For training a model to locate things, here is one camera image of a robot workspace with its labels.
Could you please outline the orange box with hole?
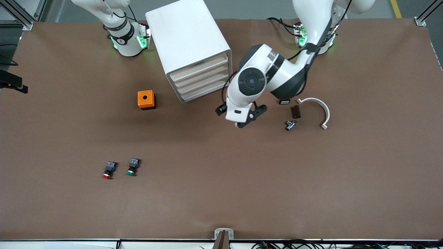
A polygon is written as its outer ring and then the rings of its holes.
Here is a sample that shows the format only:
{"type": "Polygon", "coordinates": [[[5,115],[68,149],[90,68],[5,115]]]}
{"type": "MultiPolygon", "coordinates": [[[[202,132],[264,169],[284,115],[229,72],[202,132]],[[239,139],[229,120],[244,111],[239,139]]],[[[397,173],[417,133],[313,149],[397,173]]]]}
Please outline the orange box with hole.
{"type": "Polygon", "coordinates": [[[137,104],[142,110],[156,109],[156,95],[153,90],[144,90],[137,93],[137,104]]]}

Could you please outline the white drawer cabinet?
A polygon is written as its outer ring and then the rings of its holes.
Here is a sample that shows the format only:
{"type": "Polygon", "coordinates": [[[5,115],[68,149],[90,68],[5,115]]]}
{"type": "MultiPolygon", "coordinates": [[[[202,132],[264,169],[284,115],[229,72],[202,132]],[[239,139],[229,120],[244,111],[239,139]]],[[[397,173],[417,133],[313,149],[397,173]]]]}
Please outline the white drawer cabinet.
{"type": "Polygon", "coordinates": [[[229,67],[226,73],[231,76],[231,48],[204,0],[179,0],[148,11],[145,17],[165,75],[180,102],[190,101],[181,98],[171,72],[225,53],[229,67]]]}

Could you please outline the aluminium frame profile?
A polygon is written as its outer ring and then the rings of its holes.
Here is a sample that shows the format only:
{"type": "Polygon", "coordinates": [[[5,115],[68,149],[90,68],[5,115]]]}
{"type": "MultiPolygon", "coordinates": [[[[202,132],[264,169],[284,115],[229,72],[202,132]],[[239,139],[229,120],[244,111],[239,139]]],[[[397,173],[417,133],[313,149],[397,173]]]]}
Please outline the aluminium frame profile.
{"type": "Polygon", "coordinates": [[[430,17],[441,5],[443,0],[433,0],[433,2],[419,15],[414,17],[414,21],[418,27],[425,27],[426,19],[430,17]]]}
{"type": "Polygon", "coordinates": [[[32,30],[48,0],[0,0],[0,27],[32,30]]]}

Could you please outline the green push button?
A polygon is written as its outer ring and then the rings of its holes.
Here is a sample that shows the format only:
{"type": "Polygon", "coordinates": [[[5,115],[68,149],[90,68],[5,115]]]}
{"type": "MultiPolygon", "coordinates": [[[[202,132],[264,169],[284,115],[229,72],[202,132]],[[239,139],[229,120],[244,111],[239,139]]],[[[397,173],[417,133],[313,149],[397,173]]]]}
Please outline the green push button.
{"type": "Polygon", "coordinates": [[[131,161],[128,164],[128,170],[126,172],[126,175],[128,176],[136,176],[137,169],[141,163],[141,160],[138,158],[132,158],[131,161]]]}

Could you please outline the white drawer with handle lip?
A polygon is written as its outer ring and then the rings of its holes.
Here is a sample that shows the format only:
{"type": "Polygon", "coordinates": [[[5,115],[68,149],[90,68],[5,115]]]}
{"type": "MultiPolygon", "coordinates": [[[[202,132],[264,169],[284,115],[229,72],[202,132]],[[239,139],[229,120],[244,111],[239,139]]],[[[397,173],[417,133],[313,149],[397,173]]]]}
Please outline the white drawer with handle lip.
{"type": "Polygon", "coordinates": [[[171,72],[170,78],[174,82],[180,81],[195,76],[199,73],[206,72],[207,70],[215,68],[217,66],[224,65],[226,63],[228,63],[228,56],[223,53],[221,55],[217,55],[215,57],[208,58],[204,61],[196,63],[193,66],[188,66],[176,72],[171,72]]]}

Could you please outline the white curved bracket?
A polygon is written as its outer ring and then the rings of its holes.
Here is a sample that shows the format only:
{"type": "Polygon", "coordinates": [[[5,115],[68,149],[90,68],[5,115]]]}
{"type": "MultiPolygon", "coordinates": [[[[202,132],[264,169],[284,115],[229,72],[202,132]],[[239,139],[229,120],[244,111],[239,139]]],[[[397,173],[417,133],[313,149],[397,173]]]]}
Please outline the white curved bracket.
{"type": "Polygon", "coordinates": [[[323,110],[325,112],[325,120],[323,121],[323,123],[320,126],[323,130],[326,130],[328,128],[327,124],[328,124],[330,117],[331,117],[331,112],[329,110],[329,107],[327,106],[327,104],[324,101],[322,101],[318,98],[304,98],[304,99],[299,98],[299,99],[297,99],[297,103],[300,105],[305,102],[309,102],[309,101],[314,102],[323,108],[323,110]]]}

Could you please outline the yellow floor tape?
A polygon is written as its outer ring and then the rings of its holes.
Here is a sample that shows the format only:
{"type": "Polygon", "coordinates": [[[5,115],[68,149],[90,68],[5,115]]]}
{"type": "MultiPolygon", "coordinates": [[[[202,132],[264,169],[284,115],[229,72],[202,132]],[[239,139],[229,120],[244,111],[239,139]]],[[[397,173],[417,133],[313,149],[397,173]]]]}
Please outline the yellow floor tape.
{"type": "Polygon", "coordinates": [[[399,8],[397,0],[390,0],[390,3],[392,5],[392,9],[393,9],[395,17],[397,19],[401,19],[402,18],[402,14],[401,14],[401,11],[400,11],[400,8],[399,8]]]}

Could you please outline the red push button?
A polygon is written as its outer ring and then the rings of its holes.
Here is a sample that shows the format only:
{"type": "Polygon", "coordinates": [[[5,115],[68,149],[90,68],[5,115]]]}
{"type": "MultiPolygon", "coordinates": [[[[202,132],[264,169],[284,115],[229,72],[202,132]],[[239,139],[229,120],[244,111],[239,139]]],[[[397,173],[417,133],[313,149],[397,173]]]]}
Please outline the red push button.
{"type": "Polygon", "coordinates": [[[102,178],[112,179],[113,173],[115,172],[117,165],[118,164],[116,162],[109,161],[105,166],[102,178]]]}

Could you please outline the grey metal bracket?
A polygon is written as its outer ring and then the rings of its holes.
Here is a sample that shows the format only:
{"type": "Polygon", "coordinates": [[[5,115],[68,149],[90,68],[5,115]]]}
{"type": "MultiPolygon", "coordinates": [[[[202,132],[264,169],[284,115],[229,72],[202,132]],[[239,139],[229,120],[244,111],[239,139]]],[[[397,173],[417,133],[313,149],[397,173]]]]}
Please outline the grey metal bracket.
{"type": "Polygon", "coordinates": [[[217,239],[218,235],[223,234],[225,237],[227,237],[229,240],[234,240],[234,230],[231,228],[217,228],[215,229],[215,240],[217,239]]]}

